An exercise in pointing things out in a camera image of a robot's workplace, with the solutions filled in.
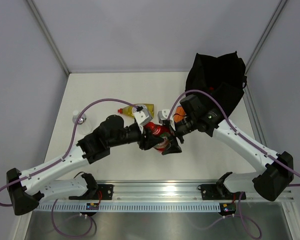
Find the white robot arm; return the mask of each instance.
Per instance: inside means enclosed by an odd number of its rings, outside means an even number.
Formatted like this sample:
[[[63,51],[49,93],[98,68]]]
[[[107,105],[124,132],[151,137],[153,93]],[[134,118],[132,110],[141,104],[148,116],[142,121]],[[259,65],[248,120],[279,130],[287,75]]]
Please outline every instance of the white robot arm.
[[[180,104],[187,116],[180,122],[174,123],[172,117],[168,119],[169,109],[158,113],[159,123],[169,127],[171,131],[168,139],[169,147],[162,152],[163,155],[180,153],[182,150],[177,139],[183,143],[184,135],[198,130],[227,144],[256,170],[256,172],[244,174],[227,172],[218,180],[214,189],[208,191],[210,193],[213,191],[215,198],[226,199],[229,196],[232,198],[233,194],[238,194],[238,192],[257,191],[267,200],[274,201],[293,180],[293,174],[280,168],[268,157],[268,155],[277,156],[279,161],[293,168],[293,159],[290,154],[284,152],[280,155],[258,143],[231,121],[227,122],[222,119],[218,109],[201,111],[200,102],[197,101],[195,95],[185,97]],[[56,179],[108,156],[110,147],[137,142],[140,149],[148,150],[163,141],[163,138],[154,136],[149,129],[144,128],[152,120],[148,110],[141,107],[134,117],[135,123],[124,127],[124,121],[120,116],[111,115],[93,133],[86,135],[78,141],[77,145],[72,146],[65,158],[59,156],[21,172],[16,168],[8,171],[8,183],[22,179],[8,187],[14,213],[16,215],[28,213],[40,203],[58,198],[71,199],[83,196],[85,197],[83,199],[91,199],[98,189],[91,174],[85,173],[70,180]],[[203,191],[204,184],[201,186],[202,196]]]

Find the white bracket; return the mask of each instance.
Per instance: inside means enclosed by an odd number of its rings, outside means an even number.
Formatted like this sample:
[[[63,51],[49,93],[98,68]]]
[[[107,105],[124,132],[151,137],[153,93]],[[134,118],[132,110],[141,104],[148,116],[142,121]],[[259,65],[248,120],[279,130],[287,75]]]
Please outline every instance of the white bracket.
[[[40,192],[44,194],[44,197],[40,199],[40,204],[50,200],[68,199],[71,196],[79,197],[87,190],[87,182],[82,176],[68,180],[54,180],[40,189]]]
[[[246,142],[244,139],[242,139],[238,135],[238,133],[245,136],[258,147],[266,151],[268,154],[276,156],[278,153],[266,146],[263,146],[261,143],[257,142],[255,139],[251,138],[249,135],[240,130],[231,120],[230,122],[235,127],[236,132],[232,130],[226,120],[223,120],[219,123],[219,127],[213,131],[213,137],[235,150],[248,163],[251,164],[251,166],[256,170],[257,173],[262,174],[267,169],[266,165],[272,164],[273,161],[262,152],[254,148],[252,145],[250,145],[248,142]]]
[[[136,123],[139,126],[141,133],[144,132],[144,126],[153,119],[148,109],[143,108],[141,111],[136,111],[134,114]]]
[[[170,109],[163,109],[161,111],[158,111],[158,115],[157,115],[158,121],[161,125],[163,124],[164,120],[168,119],[169,114],[170,114]],[[175,127],[175,121],[174,121],[173,116],[170,117],[169,122],[170,122],[170,126],[175,131],[176,127]]]
[[[34,195],[38,191],[44,188],[49,182],[60,178],[61,176],[76,170],[80,167],[89,165],[87,159],[83,158],[84,152],[79,146],[73,146],[68,154],[68,156],[63,159],[63,161],[57,163],[48,170],[45,170],[37,175],[27,178],[21,181],[21,185],[26,187],[25,192],[29,195]],[[19,178],[28,177],[30,174],[35,173],[61,159],[62,156],[58,156],[53,160],[47,161],[39,166],[23,170]]]

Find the red wire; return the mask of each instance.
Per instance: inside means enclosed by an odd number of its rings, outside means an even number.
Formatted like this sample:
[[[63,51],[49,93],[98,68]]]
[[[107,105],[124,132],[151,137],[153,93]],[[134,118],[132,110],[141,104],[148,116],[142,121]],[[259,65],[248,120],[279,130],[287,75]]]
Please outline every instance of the red wire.
[[[99,197],[99,202],[98,202],[98,206],[100,205],[101,199],[102,199],[102,193],[101,191],[98,191],[98,197]]]
[[[236,194],[233,194],[233,200],[230,204],[233,204],[236,201]]]

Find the gray wall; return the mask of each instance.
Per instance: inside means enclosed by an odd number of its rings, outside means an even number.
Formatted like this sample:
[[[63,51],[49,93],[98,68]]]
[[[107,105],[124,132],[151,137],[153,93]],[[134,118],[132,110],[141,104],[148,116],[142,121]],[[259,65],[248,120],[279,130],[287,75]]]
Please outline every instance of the gray wall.
[[[288,2],[248,80],[267,144],[291,153],[300,173],[300,0]],[[293,193],[300,213],[300,187]]]
[[[43,162],[67,78],[23,0],[0,0],[0,187],[6,171]],[[8,192],[0,201],[9,203]],[[0,207],[0,240],[13,230]]]
[[[34,0],[72,72],[188,71],[248,60],[279,0]]]

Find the black cloth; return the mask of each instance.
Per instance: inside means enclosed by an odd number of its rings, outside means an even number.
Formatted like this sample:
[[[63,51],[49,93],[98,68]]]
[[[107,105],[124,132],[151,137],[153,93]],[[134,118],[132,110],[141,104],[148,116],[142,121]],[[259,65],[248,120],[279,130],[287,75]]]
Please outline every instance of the black cloth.
[[[246,65],[237,52],[219,57],[196,54],[188,74],[185,90],[201,90],[209,93],[224,109],[227,117],[233,112],[244,95],[247,85]],[[201,93],[195,94],[208,110],[216,105]]]

